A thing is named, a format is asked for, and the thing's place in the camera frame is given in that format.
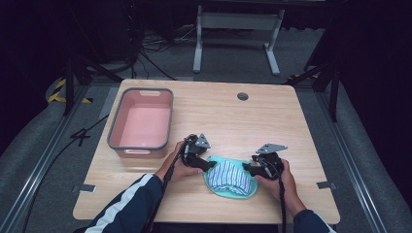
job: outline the gray floor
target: gray floor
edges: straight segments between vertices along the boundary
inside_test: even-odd
[[[228,83],[284,83],[290,75],[300,74],[314,46],[322,36],[322,30],[282,30],[275,46],[276,57],[281,70],[279,77],[270,73],[262,44],[269,38],[266,32],[210,32],[203,39],[201,72],[194,74],[192,60],[195,43],[190,38],[183,44],[165,51],[148,53],[149,58],[168,75],[185,81],[228,82]],[[139,79],[165,79],[148,60],[140,56],[135,65]],[[106,65],[108,68],[117,64]],[[127,70],[118,75],[131,78]],[[341,221],[338,232],[411,232],[410,211],[387,175],[361,122],[353,109],[344,87],[340,86],[337,105],[337,123],[330,123],[325,113],[323,100],[328,92],[314,93],[307,88],[312,81],[296,86],[296,93],[302,111],[308,122],[316,148],[329,182],[337,188],[332,191]],[[70,135],[82,128],[89,128],[108,111],[111,96],[118,83],[104,77],[94,77],[87,90],[91,104],[80,104],[74,111],[61,139],[53,150],[57,154],[70,141]],[[54,89],[51,86],[45,98]],[[25,182],[36,167],[62,121],[64,104],[52,102],[20,132],[0,158],[0,219],[6,219],[13,208]],[[78,193],[71,192],[74,185],[83,182],[90,161],[100,139],[105,121],[87,132],[91,136],[82,146],[75,142],[62,153],[41,185],[30,214],[26,232],[72,232],[87,225],[88,221],[73,218],[72,211]],[[373,206],[365,207],[360,201],[357,186],[351,171],[345,166],[345,155],[341,143],[336,140],[333,127],[342,134],[345,145],[360,171],[362,180],[382,225],[386,230],[374,230],[373,222],[365,213]],[[16,220],[17,226],[10,232],[21,232],[25,215]]]

